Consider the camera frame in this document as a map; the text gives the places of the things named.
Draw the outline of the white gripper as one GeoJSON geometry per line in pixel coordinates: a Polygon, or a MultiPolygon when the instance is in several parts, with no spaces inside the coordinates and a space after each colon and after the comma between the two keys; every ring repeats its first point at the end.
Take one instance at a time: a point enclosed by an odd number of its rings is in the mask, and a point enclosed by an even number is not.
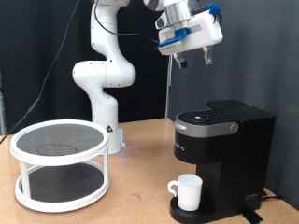
{"type": "Polygon", "coordinates": [[[213,45],[223,39],[218,20],[208,11],[199,13],[187,20],[182,27],[171,25],[159,31],[159,51],[163,55],[175,54],[180,69],[188,67],[181,52],[203,48],[205,64],[213,63],[213,45]]]}

